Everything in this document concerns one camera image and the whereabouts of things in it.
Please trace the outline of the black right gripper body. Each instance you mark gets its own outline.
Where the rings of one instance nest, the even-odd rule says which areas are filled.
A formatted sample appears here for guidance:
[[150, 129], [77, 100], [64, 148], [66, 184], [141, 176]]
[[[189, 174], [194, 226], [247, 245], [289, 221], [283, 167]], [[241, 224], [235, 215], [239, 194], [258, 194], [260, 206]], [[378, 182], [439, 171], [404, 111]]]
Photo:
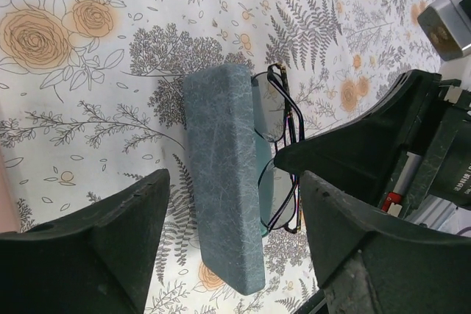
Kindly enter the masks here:
[[470, 91], [458, 79], [434, 93], [385, 189], [380, 208], [407, 218], [431, 199], [470, 208]]

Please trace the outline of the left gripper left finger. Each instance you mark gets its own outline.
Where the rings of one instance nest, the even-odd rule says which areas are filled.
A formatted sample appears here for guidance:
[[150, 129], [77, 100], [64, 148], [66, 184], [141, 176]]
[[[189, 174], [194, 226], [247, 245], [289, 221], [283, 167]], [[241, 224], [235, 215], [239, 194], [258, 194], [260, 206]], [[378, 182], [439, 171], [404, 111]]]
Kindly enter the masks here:
[[169, 203], [159, 169], [27, 232], [1, 235], [3, 313], [142, 313]]

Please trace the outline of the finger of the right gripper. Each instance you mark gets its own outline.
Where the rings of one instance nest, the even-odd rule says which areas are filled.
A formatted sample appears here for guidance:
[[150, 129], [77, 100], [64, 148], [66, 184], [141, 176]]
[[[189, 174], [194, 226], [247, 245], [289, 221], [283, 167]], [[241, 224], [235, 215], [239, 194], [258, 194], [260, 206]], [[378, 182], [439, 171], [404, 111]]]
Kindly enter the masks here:
[[412, 147], [439, 90], [436, 73], [410, 70], [363, 115], [276, 153], [275, 166], [311, 171], [345, 193], [377, 206], [402, 151]]

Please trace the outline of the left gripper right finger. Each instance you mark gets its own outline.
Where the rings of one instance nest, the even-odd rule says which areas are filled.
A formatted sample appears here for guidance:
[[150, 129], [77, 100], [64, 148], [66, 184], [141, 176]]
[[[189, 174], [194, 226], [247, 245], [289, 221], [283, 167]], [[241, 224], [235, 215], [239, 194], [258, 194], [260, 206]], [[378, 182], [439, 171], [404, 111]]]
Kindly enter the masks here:
[[469, 313], [470, 239], [389, 215], [306, 171], [318, 286], [330, 313]]

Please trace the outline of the black sunglasses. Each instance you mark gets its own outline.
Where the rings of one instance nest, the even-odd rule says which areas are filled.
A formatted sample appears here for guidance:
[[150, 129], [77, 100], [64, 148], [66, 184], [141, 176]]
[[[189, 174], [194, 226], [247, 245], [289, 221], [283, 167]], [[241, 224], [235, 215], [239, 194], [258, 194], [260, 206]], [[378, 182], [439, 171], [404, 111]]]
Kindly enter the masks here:
[[263, 221], [269, 233], [283, 229], [296, 234], [301, 229], [299, 177], [275, 166], [275, 155], [305, 138], [304, 120], [290, 97], [286, 68], [280, 63], [251, 78], [255, 133], [268, 141], [272, 159], [266, 167], [273, 173], [272, 210]]

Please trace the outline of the pink glasses case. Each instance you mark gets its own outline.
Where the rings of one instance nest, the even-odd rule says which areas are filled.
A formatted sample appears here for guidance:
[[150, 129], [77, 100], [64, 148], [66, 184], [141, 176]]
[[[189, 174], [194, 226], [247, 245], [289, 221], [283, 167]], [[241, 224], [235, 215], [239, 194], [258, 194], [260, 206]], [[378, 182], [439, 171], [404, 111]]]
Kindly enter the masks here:
[[10, 184], [7, 178], [7, 171], [1, 157], [1, 177], [0, 177], [0, 199], [1, 199], [1, 233], [20, 232], [21, 221], [18, 208], [10, 192]]

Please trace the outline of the blue-grey glasses case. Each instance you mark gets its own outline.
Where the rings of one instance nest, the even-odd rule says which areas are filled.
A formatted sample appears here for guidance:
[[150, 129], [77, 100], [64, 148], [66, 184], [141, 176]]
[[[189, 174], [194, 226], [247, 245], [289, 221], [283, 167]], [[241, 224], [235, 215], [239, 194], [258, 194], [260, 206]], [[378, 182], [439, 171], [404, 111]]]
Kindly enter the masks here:
[[250, 79], [230, 63], [183, 83], [202, 261], [245, 296], [265, 286]]

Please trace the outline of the light blue cloth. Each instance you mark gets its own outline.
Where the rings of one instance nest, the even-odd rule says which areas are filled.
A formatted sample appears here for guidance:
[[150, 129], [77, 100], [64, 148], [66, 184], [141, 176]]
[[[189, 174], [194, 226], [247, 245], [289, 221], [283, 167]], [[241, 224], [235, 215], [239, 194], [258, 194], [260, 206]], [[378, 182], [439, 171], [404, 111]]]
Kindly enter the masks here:
[[261, 215], [261, 234], [266, 237], [269, 230], [263, 221], [268, 222], [272, 210], [273, 197], [273, 173], [268, 171], [266, 167], [272, 159], [272, 150], [270, 143], [264, 140], [259, 134], [255, 133], [255, 153], [258, 176], [258, 195]]

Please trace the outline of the floral table mat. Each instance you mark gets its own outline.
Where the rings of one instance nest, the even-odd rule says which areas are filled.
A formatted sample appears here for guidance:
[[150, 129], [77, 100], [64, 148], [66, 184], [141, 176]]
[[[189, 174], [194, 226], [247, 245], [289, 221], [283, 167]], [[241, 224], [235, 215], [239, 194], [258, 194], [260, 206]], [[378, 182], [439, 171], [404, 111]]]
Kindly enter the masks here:
[[236, 293], [199, 255], [184, 158], [183, 75], [274, 61], [313, 135], [436, 69], [417, 16], [432, 0], [1, 0], [1, 145], [21, 230], [158, 168], [171, 175], [146, 313], [292, 313], [316, 290], [304, 234], [264, 243], [266, 287]]

